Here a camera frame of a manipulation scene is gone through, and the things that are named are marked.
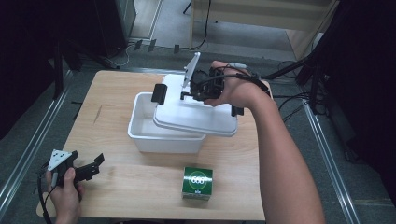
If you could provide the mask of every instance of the person's right arm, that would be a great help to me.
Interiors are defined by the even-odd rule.
[[[213,67],[226,63],[213,62]],[[234,74],[225,69],[225,74]],[[217,100],[207,105],[231,104],[248,108],[257,126],[262,206],[268,223],[325,223],[318,190],[300,150],[292,140],[276,103],[255,84],[225,78]]]

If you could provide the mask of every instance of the white plastic box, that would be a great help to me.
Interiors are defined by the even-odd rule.
[[[134,139],[139,151],[159,153],[197,153],[205,134],[188,133],[160,128],[153,116],[157,103],[151,102],[152,92],[140,92],[134,99],[134,110],[128,134]]]

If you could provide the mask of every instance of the forearm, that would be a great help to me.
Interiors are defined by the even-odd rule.
[[[256,94],[262,205],[269,223],[324,223],[316,185],[275,102]]]

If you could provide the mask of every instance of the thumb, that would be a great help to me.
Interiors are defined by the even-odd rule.
[[[74,168],[70,167],[64,174],[64,189],[69,189],[74,187],[75,177],[76,177],[76,171]]]

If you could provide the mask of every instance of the table top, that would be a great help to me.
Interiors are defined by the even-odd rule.
[[[96,74],[64,150],[78,151],[75,166],[103,153],[100,174],[81,182],[83,217],[264,220],[259,189],[257,133],[250,111],[233,137],[208,136],[197,154],[140,152],[128,135],[135,96],[153,91],[162,75]],[[184,167],[213,170],[209,201],[182,199]],[[51,202],[47,208],[55,216]],[[42,216],[40,205],[37,213]]]

